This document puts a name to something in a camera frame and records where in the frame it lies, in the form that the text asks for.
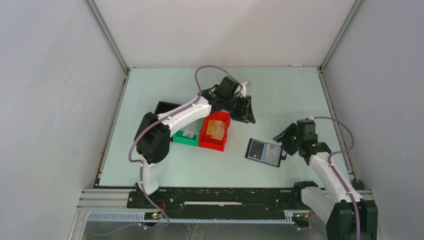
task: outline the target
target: light green table surface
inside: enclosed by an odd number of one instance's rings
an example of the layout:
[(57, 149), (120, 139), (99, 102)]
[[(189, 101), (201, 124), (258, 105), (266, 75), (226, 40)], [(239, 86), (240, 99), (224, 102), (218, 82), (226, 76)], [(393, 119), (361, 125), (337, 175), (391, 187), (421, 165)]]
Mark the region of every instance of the light green table surface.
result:
[[(250, 138), (273, 143), (272, 138), (290, 123), (309, 116), (330, 116), (315, 67), (227, 67), (240, 82), (250, 81), (256, 124), (231, 121), (225, 151), (171, 143), (162, 187), (285, 188), (299, 181), (322, 183), (303, 158), (287, 156), (280, 167), (245, 158)], [(158, 101), (184, 104), (197, 95), (196, 68), (133, 68), (119, 110), (101, 172), (100, 186), (133, 186), (140, 165), (127, 159), (143, 116), (154, 112)], [(206, 68), (199, 73), (203, 89), (219, 84), (225, 74)], [(340, 150), (333, 123), (316, 122), (318, 139), (332, 151)], [(133, 159), (138, 157), (136, 151)], [(341, 155), (336, 164), (347, 177)]]

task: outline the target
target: gray wall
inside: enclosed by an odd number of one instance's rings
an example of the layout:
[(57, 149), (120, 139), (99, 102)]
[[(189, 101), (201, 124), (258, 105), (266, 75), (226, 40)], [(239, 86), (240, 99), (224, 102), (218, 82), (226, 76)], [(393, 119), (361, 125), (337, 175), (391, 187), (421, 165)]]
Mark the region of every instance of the gray wall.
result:
[(65, 239), (124, 73), (83, 0), (0, 3), (0, 239)]
[(423, 10), (422, 0), (364, 1), (325, 70), (385, 239), (422, 238)]

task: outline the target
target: card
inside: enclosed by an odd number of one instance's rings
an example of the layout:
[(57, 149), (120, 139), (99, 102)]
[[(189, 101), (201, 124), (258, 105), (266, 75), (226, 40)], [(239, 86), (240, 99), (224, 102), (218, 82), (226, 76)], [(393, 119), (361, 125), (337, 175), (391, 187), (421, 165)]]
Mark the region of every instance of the card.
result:
[(282, 153), (283, 150), (278, 145), (251, 138), (245, 157), (256, 162), (279, 167), (281, 160), (285, 159)]
[(207, 129), (206, 129), (206, 134), (207, 135), (212, 135), (212, 128), (215, 125), (215, 121), (216, 120), (214, 120), (214, 119), (207, 121)]
[(225, 126), (226, 126), (225, 122), (219, 121), (219, 120), (215, 121), (215, 125), (212, 128), (211, 138), (222, 141), (224, 138)]
[(199, 129), (199, 125), (200, 125), (200, 119), (190, 123), (189, 125), (183, 127), (181, 129), (182, 131), (182, 136), (192, 139), (195, 137), (195, 135), (197, 134), (197, 131)]

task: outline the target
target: white robotic arm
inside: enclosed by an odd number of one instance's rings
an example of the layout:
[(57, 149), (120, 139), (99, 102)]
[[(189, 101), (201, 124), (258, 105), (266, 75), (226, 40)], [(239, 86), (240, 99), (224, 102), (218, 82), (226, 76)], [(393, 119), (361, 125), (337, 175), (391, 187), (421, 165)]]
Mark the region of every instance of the white robotic arm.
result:
[[(331, 161), (331, 164), (328, 163), (329, 156), (330, 154), (327, 152), (318, 152), (310, 157), (309, 162), (309, 166), (324, 184), (328, 195), (323, 194), (321, 189), (316, 186), (309, 186), (301, 191), (302, 202), (308, 205), (325, 224), (327, 224), (336, 203), (342, 201), (352, 202), (349, 194), (353, 195), (355, 202), (360, 202), (362, 199), (362, 196), (345, 179), (335, 162)], [(341, 177), (341, 180), (349, 188), (349, 192), (345, 190), (337, 175)]]
[(136, 138), (149, 125), (160, 120), (137, 143), (137, 152), (142, 161), (142, 179), (148, 195), (159, 188), (159, 178), (165, 174), (165, 161), (169, 151), (170, 137), (188, 124), (225, 110), (235, 121), (255, 123), (251, 108), (251, 97), (246, 96), (250, 82), (238, 83), (232, 77), (225, 77), (220, 85), (203, 90), (201, 96), (171, 111), (158, 114), (147, 113), (138, 128)]
[[(326, 224), (329, 240), (353, 239), (357, 235), (355, 223), (360, 224), (360, 239), (377, 239), (375, 202), (364, 200), (330, 159), (330, 148), (325, 142), (318, 142), (314, 120), (298, 120), (297, 125), (292, 123), (273, 140), (281, 143), (281, 148), (291, 156), (298, 152), (323, 183), (328, 194), (323, 194), (314, 182), (295, 186), (302, 186), (301, 201)], [(353, 218), (355, 209), (359, 210)]]

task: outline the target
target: white plastic arm segment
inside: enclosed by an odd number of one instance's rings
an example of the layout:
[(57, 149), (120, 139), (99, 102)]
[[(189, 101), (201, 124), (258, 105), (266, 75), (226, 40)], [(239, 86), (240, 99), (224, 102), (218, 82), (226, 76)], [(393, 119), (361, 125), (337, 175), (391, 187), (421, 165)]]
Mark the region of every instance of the white plastic arm segment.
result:
[(208, 100), (201, 96), (199, 101), (197, 103), (194, 103), (195, 99), (196, 98), (182, 106), (177, 107), (174, 110), (157, 115), (158, 118), (161, 119), (163, 117), (169, 116), (172, 113), (175, 113), (176, 111), (186, 107), (187, 105), (192, 105), (192, 107), (178, 113), (173, 117), (169, 117), (168, 119), (162, 122), (164, 125), (169, 126), (169, 129), (171, 131), (171, 137), (183, 127), (189, 125), (190, 123), (198, 119), (207, 117), (211, 113), (212, 106), (209, 104)]
[[(309, 161), (309, 165), (324, 184), (328, 195), (323, 194), (318, 187), (306, 187), (301, 191), (302, 202), (308, 205), (326, 224), (335, 203), (340, 203), (342, 200), (351, 203), (352, 200), (349, 194), (353, 195), (355, 202), (359, 202), (362, 199), (362, 196), (346, 180), (334, 161), (331, 161), (331, 164), (328, 163), (328, 158), (329, 154), (327, 152), (319, 152), (312, 155)], [(345, 190), (333, 168), (340, 175), (341, 180), (346, 184), (349, 191)]]
[[(169, 116), (172, 113), (184, 108), (187, 105), (191, 105), (190, 108), (178, 113), (173, 117), (169, 117), (164, 120), (162, 123), (164, 125), (168, 125), (170, 129), (170, 135), (174, 135), (178, 130), (187, 126), (188, 124), (196, 121), (197, 119), (204, 118), (209, 116), (211, 113), (212, 106), (209, 105), (209, 102), (204, 98), (200, 97), (197, 103), (194, 103), (195, 99), (190, 102), (177, 107), (174, 110), (162, 113), (157, 115), (159, 119)], [(159, 177), (163, 176), (166, 171), (166, 165), (168, 164), (168, 157), (165, 157), (162, 161), (158, 163), (147, 164), (146, 160), (143, 162), (143, 179), (142, 184), (144, 186), (144, 190), (148, 195), (152, 194), (159, 188)]]
[(319, 218), (327, 224), (334, 207), (334, 202), (319, 187), (309, 186), (302, 189), (302, 202), (308, 205)]
[[(362, 196), (351, 186), (351, 183), (346, 180), (343, 173), (340, 172), (339, 168), (332, 160), (331, 164), (328, 163), (329, 154), (327, 152), (319, 152), (310, 157), (309, 165), (312, 170), (318, 175), (319, 180), (324, 184), (324, 188), (327, 190), (330, 199), (334, 203), (339, 203), (342, 200), (350, 203), (351, 198), (348, 192), (353, 194), (353, 198), (356, 202), (359, 202)], [(342, 181), (348, 186), (349, 191), (346, 191), (343, 187), (340, 179), (334, 173), (332, 167), (341, 176)]]

